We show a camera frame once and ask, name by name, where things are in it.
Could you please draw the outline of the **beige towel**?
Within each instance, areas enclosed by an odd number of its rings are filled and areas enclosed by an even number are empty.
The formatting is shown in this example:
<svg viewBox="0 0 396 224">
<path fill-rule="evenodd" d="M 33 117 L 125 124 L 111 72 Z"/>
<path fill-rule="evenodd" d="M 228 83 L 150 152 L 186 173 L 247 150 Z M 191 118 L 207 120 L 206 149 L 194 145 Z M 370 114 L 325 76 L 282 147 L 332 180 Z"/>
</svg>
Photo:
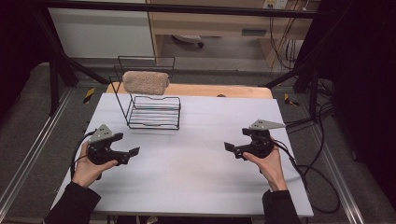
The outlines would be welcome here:
<svg viewBox="0 0 396 224">
<path fill-rule="evenodd" d="M 130 93 L 164 95 L 169 76 L 162 72 L 127 71 L 122 76 L 123 87 Z"/>
</svg>

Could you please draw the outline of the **yellow black tape marker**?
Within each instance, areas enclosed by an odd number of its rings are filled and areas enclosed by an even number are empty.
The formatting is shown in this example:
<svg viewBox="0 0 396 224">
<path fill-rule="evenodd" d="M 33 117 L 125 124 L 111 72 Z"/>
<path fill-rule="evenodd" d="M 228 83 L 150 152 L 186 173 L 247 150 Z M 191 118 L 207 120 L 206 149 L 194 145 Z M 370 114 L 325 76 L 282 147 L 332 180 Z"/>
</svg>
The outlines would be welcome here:
<svg viewBox="0 0 396 224">
<path fill-rule="evenodd" d="M 284 93 L 284 103 L 286 105 L 300 106 L 298 102 L 292 101 L 287 93 Z"/>
<path fill-rule="evenodd" d="M 95 92 L 95 88 L 89 88 L 89 89 L 88 89 L 88 91 L 87 91 L 87 93 L 86 93 L 86 95 L 85 95 L 85 97 L 84 97 L 84 100 L 83 100 L 83 104 L 84 104 L 84 105 L 86 105 L 86 104 L 89 103 L 89 101 L 91 100 L 91 98 L 92 98 L 94 92 Z"/>
</svg>

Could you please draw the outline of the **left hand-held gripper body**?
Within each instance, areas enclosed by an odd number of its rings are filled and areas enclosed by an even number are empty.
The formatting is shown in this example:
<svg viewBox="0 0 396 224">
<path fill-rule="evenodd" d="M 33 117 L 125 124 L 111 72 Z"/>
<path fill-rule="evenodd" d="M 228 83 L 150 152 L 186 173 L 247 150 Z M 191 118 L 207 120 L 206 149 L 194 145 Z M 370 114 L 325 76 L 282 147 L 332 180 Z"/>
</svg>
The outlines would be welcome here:
<svg viewBox="0 0 396 224">
<path fill-rule="evenodd" d="M 105 125 L 102 124 L 89 139 L 88 158 L 96 165 L 104 164 L 108 161 L 114 160 L 113 150 L 111 144 L 106 140 L 114 133 Z"/>
</svg>

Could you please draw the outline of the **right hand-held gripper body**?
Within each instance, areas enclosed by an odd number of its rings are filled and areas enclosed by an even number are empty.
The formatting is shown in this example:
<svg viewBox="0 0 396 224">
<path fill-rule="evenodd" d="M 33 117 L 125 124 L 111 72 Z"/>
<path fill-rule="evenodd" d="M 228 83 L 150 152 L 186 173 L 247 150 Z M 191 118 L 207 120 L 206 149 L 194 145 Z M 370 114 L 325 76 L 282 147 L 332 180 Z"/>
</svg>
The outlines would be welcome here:
<svg viewBox="0 0 396 224">
<path fill-rule="evenodd" d="M 252 154 L 259 158 L 267 157 L 274 148 L 274 141 L 272 140 L 270 131 L 272 129 L 284 128 L 285 124 L 268 121 L 264 119 L 257 119 L 250 126 L 249 129 L 258 130 L 258 136 L 250 136 L 251 146 L 253 147 Z"/>
</svg>

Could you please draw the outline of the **person's right hand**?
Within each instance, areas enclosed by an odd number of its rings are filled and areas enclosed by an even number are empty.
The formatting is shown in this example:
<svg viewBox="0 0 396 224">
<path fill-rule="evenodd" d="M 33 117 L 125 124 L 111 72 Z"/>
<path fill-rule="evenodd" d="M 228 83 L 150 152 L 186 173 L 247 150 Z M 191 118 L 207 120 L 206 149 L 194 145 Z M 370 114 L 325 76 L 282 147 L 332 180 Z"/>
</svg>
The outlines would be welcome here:
<svg viewBox="0 0 396 224">
<path fill-rule="evenodd" d="M 251 153 L 244 152 L 243 156 L 255 163 L 263 176 L 267 179 L 272 191 L 287 190 L 287 182 L 282 170 L 281 157 L 278 147 L 274 147 L 272 152 L 265 158 L 258 158 Z"/>
</svg>

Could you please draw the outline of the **white board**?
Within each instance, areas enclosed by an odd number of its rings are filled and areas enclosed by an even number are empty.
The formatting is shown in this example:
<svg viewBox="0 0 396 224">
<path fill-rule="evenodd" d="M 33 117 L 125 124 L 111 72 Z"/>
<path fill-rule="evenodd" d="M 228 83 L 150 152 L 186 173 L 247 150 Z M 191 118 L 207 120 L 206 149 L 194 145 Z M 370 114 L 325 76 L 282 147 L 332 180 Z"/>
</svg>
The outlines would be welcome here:
<svg viewBox="0 0 396 224">
<path fill-rule="evenodd" d="M 224 145 L 249 143 L 243 128 L 257 119 L 282 123 L 274 99 L 181 97 L 178 130 L 133 130 L 120 111 L 126 94 L 105 93 L 89 127 L 122 133 L 115 150 L 138 148 L 126 165 L 92 184 L 105 215 L 260 217 L 269 186 L 258 167 Z"/>
</svg>

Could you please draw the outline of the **white cabinet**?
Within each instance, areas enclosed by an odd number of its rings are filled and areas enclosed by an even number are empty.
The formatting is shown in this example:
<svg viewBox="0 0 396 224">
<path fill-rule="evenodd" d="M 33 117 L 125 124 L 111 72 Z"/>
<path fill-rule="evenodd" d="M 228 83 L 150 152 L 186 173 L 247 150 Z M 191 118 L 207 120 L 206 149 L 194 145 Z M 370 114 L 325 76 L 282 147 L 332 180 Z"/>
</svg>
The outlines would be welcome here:
<svg viewBox="0 0 396 224">
<path fill-rule="evenodd" d="M 147 13 L 63 8 L 49 13 L 70 57 L 154 55 Z"/>
</svg>

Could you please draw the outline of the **office chair base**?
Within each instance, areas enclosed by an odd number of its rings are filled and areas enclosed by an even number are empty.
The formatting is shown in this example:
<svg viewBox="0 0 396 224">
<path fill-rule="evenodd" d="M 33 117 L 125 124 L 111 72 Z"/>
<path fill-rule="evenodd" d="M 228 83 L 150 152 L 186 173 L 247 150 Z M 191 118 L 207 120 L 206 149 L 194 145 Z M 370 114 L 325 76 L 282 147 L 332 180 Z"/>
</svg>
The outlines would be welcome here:
<svg viewBox="0 0 396 224">
<path fill-rule="evenodd" d="M 199 48 L 205 45 L 199 35 L 173 35 L 173 38 L 185 43 L 196 44 Z"/>
</svg>

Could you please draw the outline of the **aluminium floor rail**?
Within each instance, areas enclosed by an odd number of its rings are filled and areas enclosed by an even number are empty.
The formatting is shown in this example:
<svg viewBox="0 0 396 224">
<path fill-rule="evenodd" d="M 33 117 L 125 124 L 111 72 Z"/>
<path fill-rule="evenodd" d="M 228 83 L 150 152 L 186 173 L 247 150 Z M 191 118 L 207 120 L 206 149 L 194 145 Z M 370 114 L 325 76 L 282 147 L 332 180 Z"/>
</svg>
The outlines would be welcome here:
<svg viewBox="0 0 396 224">
<path fill-rule="evenodd" d="M 349 223 L 364 224 L 364 218 L 361 214 L 361 210 L 357 206 L 341 170 L 333 158 L 329 147 L 324 141 L 322 130 L 318 126 L 314 126 L 311 128 L 311 131 L 319 146 L 322 148 L 321 157 L 324 160 L 324 164 L 332 182 L 334 183 L 335 189 L 339 193 L 341 205 L 343 205 Z"/>
<path fill-rule="evenodd" d="M 60 116 L 63 114 L 64 109 L 66 108 L 70 96 L 73 92 L 74 88 L 67 88 L 64 91 L 60 99 L 59 107 L 55 110 L 54 114 L 49 116 L 49 118 L 46 120 L 46 123 L 40 130 L 33 144 L 30 146 L 17 172 L 12 177 L 11 181 L 7 185 L 6 190 L 0 197 L 0 220 L 5 218 L 9 208 L 11 207 L 19 191 L 21 190 L 25 179 L 29 175 L 43 147 L 46 145 L 54 127 L 58 123 Z"/>
</svg>

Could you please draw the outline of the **wooden table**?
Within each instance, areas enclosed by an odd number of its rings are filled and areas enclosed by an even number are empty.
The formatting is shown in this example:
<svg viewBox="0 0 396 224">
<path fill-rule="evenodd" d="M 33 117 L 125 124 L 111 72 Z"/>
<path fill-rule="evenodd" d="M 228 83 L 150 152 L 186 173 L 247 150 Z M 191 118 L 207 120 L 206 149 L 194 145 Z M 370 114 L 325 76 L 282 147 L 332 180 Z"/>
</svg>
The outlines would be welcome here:
<svg viewBox="0 0 396 224">
<path fill-rule="evenodd" d="M 267 88 L 233 86 L 233 85 L 201 85 L 201 84 L 143 84 L 132 85 L 123 82 L 112 82 L 106 93 L 153 93 L 154 95 L 183 95 L 183 96 L 224 96 L 228 98 L 272 99 L 273 95 Z"/>
</svg>

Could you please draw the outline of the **dark curtain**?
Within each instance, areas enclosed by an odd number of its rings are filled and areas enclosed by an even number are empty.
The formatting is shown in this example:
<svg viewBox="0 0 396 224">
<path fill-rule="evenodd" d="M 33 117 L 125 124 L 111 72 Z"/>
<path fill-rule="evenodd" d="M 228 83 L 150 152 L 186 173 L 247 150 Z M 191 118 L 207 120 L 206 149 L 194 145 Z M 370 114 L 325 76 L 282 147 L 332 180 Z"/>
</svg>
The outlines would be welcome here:
<svg viewBox="0 0 396 224">
<path fill-rule="evenodd" d="M 47 60 L 27 0 L 0 0 L 0 119 L 16 102 L 30 71 Z"/>
<path fill-rule="evenodd" d="M 319 75 L 334 86 L 336 107 L 358 156 L 396 207 L 396 0 L 321 0 L 342 19 Z"/>
</svg>

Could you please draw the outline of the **light wooden desk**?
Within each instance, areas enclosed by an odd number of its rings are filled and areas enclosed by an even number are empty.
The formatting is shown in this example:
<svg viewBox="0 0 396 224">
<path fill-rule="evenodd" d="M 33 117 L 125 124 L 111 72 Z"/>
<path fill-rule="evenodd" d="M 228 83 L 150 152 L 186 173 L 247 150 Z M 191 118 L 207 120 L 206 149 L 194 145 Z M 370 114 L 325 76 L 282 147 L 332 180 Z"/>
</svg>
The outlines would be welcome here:
<svg viewBox="0 0 396 224">
<path fill-rule="evenodd" d="M 210 7 L 264 8 L 264 0 L 146 0 L 148 4 L 191 5 Z M 316 11 L 320 0 L 288 0 L 285 9 Z M 154 54 L 163 51 L 167 35 L 232 36 L 257 39 L 269 67 L 279 64 L 289 40 L 303 40 L 311 25 L 309 19 L 232 17 L 221 15 L 148 14 Z"/>
</svg>

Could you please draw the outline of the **black wire rack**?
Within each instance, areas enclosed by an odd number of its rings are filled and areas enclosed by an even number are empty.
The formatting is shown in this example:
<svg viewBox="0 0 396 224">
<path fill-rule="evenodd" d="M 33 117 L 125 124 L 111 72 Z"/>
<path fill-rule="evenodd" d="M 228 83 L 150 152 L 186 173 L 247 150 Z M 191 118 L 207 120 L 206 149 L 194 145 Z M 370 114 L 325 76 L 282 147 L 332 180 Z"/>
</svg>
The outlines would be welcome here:
<svg viewBox="0 0 396 224">
<path fill-rule="evenodd" d="M 113 66 L 112 82 L 122 82 L 127 71 L 166 73 L 173 77 L 176 59 L 155 56 L 119 56 Z M 178 130 L 181 102 L 178 97 L 139 93 L 115 93 L 120 110 L 130 129 Z"/>
</svg>

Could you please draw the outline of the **wall power outlet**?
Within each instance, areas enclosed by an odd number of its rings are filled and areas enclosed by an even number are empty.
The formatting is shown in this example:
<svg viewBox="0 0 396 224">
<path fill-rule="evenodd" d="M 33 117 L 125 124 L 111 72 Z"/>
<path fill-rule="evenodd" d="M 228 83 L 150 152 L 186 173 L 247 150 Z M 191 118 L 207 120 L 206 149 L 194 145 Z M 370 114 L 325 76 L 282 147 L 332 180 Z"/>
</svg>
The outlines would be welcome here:
<svg viewBox="0 0 396 224">
<path fill-rule="evenodd" d="M 285 9 L 288 0 L 264 0 L 263 7 L 269 9 Z"/>
</svg>

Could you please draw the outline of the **black metal frame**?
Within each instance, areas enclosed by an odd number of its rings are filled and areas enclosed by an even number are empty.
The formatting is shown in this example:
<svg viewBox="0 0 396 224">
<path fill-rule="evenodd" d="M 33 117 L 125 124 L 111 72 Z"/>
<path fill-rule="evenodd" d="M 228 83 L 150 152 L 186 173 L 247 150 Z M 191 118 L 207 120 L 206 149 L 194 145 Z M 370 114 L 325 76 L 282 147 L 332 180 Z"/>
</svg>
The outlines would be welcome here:
<svg viewBox="0 0 396 224">
<path fill-rule="evenodd" d="M 170 4 L 145 4 L 145 3 L 121 3 L 103 1 L 72 1 L 72 0 L 34 0 L 30 3 L 35 21 L 40 28 L 41 34 L 49 42 L 47 49 L 50 58 L 65 68 L 60 75 L 69 86 L 76 86 L 78 81 L 71 68 L 87 75 L 101 84 L 109 84 L 109 81 L 100 77 L 87 67 L 70 58 L 63 50 L 57 32 L 50 28 L 50 20 L 44 18 L 44 12 L 49 8 L 82 9 L 82 10 L 108 10 L 108 11 L 128 11 L 128 12 L 155 12 L 173 14 L 193 14 L 193 15 L 221 15 L 232 17 L 259 17 L 259 18 L 292 18 L 309 19 L 313 21 L 330 20 L 341 18 L 341 13 L 337 11 L 298 11 L 288 9 L 249 9 L 246 7 L 210 7 L 191 5 L 170 5 Z"/>
</svg>

